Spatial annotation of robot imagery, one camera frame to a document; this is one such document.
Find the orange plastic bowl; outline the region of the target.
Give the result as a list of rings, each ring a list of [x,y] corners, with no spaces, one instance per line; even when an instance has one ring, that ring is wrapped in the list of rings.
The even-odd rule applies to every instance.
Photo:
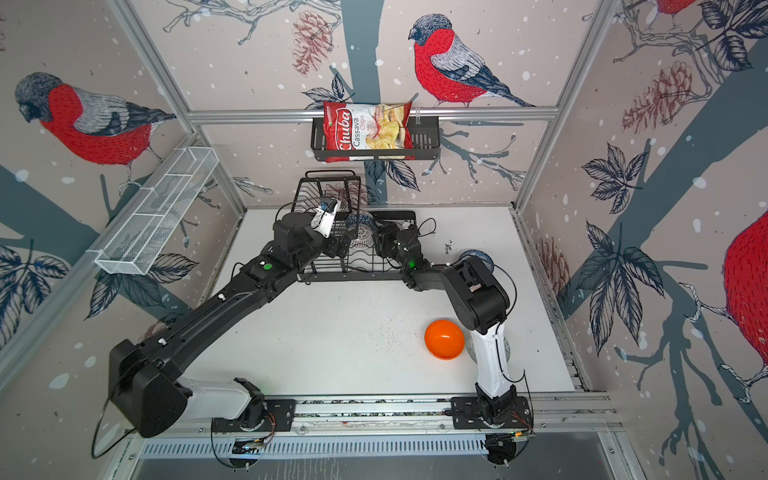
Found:
[[[449,320],[435,320],[424,333],[427,350],[440,360],[453,360],[461,355],[465,347],[463,331]]]

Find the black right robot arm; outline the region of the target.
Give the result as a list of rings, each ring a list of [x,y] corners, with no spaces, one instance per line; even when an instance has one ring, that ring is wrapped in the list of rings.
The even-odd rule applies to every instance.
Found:
[[[399,265],[400,277],[414,291],[442,290],[458,320],[470,332],[477,363],[477,408],[491,427],[513,420],[531,427],[529,406],[508,377],[503,326],[512,302],[489,268],[476,256],[449,265],[429,262],[422,254],[420,232],[414,225],[385,222],[374,234],[377,255]]]

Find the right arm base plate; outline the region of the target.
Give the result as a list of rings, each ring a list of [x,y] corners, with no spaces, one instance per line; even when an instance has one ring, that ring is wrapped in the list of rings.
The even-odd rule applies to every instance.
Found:
[[[452,397],[450,407],[446,410],[450,414],[453,428],[456,430],[479,429],[517,429],[529,430],[533,426],[533,411],[527,398],[517,396],[512,403],[511,410],[503,413],[500,419],[486,420],[478,406],[476,397]]]

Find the dark blue patterned bowl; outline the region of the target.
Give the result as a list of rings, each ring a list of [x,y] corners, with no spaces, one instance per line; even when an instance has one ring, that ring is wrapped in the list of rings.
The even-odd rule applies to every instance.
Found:
[[[373,234],[377,230],[375,218],[366,211],[350,213],[346,218],[345,226],[348,232],[358,235]]]

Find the black wire dish rack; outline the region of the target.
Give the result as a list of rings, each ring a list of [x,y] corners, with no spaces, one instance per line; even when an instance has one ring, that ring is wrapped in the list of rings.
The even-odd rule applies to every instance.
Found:
[[[416,214],[372,208],[371,197],[363,178],[352,170],[309,170],[300,178],[292,210],[335,214],[326,251],[299,273],[303,282],[400,279],[397,249],[384,243],[396,238],[396,230],[416,227]]]

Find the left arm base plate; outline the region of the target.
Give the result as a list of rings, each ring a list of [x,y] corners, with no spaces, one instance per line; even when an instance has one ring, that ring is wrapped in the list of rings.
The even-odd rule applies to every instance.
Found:
[[[266,398],[249,405],[235,419],[214,418],[213,433],[256,434],[288,432],[292,428],[297,402],[295,399]]]

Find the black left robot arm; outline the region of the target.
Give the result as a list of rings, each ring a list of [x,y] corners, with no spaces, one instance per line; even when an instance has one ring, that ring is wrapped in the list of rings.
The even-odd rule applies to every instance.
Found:
[[[263,392],[237,377],[192,381],[185,370],[217,339],[299,279],[300,271],[340,242],[331,235],[338,201],[320,200],[314,212],[289,212],[273,224],[273,239],[214,296],[167,329],[135,344],[123,340],[109,354],[108,400],[144,438],[180,420],[226,419],[255,430],[267,413]]]

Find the white maroon patterned bowl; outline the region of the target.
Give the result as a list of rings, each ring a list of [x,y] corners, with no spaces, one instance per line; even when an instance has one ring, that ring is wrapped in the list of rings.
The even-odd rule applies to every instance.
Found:
[[[364,227],[361,226],[361,228],[357,230],[357,236],[351,240],[350,249],[364,250],[372,249],[374,247],[374,233],[371,230],[364,229]]]

